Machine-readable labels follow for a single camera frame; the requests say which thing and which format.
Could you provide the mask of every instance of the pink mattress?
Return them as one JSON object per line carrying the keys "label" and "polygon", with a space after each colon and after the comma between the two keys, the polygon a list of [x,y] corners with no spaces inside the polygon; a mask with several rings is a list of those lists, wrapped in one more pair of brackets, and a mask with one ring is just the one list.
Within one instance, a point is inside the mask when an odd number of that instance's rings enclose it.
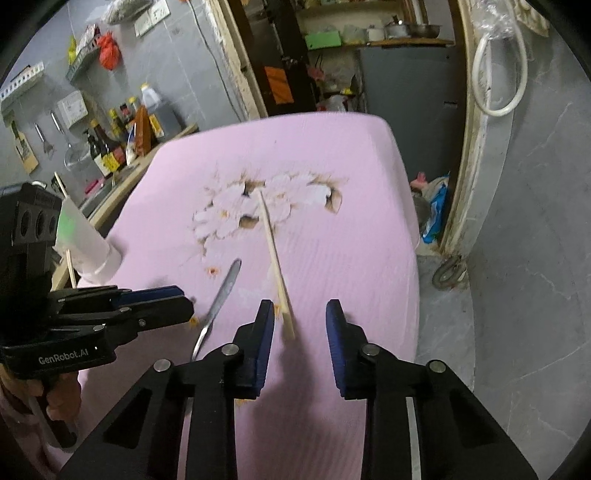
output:
{"label": "pink mattress", "polygon": [[[365,402],[343,400],[335,386],[326,303],[340,299],[369,341],[404,360],[414,360],[417,346],[418,226],[383,120],[292,115],[166,145],[108,237],[124,255],[111,283],[178,285],[204,316],[241,258],[236,286],[200,357],[230,342],[238,326],[254,320],[261,299],[277,300],[262,222],[242,194],[263,182],[298,339],[284,343],[277,322],[262,395],[236,407],[239,477],[358,479]],[[117,350],[116,362],[82,372],[81,433],[156,360],[187,362],[198,334],[189,325],[145,332]],[[56,452],[55,460],[65,458]]]}

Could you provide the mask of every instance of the gray cabinet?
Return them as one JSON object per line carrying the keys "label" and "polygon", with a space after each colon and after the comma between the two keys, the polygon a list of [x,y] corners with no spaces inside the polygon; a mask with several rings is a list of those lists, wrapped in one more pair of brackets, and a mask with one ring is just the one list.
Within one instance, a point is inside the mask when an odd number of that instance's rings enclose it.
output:
{"label": "gray cabinet", "polygon": [[462,154],[466,78],[456,47],[360,48],[365,111],[390,125],[408,179],[457,169]]}

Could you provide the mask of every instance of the human hand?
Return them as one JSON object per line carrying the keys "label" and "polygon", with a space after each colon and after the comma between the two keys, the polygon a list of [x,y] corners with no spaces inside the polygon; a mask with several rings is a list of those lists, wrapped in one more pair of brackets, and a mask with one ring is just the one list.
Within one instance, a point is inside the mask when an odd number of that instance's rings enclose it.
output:
{"label": "human hand", "polygon": [[[4,365],[0,364],[0,382],[2,386],[21,405],[16,405],[13,398],[8,398],[12,406],[18,410],[28,409],[30,397],[43,395],[43,384],[40,380],[19,380]],[[47,394],[47,415],[52,420],[74,420],[80,411],[82,388],[78,383],[78,372],[61,374],[56,384]]]}

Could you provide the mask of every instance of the metal knife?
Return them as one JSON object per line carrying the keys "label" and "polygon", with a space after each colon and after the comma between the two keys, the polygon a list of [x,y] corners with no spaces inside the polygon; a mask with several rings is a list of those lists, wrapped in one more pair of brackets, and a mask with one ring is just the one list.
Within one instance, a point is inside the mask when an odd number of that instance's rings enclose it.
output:
{"label": "metal knife", "polygon": [[205,339],[209,335],[212,323],[215,320],[217,314],[221,310],[223,304],[226,302],[230,292],[234,288],[234,284],[236,283],[236,278],[238,273],[240,272],[240,268],[242,266],[242,260],[237,258],[232,263],[230,267],[230,271],[226,275],[226,278],[223,279],[222,286],[220,287],[217,295],[212,303],[212,306],[209,309],[207,315],[205,315],[204,319],[201,321],[203,325],[201,329],[201,333],[199,334],[199,338],[197,339],[197,343],[195,343],[195,347],[193,348],[193,354],[191,356],[191,361],[194,362],[197,359],[199,354],[199,350],[201,349]]}

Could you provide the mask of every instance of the metal pot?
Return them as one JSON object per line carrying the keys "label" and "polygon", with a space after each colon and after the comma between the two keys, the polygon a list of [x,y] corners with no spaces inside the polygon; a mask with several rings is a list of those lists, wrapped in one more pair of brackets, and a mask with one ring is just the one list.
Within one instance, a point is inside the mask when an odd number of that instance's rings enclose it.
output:
{"label": "metal pot", "polygon": [[408,30],[411,37],[416,38],[437,38],[441,30],[439,25],[409,25]]}
{"label": "metal pot", "polygon": [[405,38],[410,37],[409,25],[403,24],[390,24],[386,25],[386,38]]}

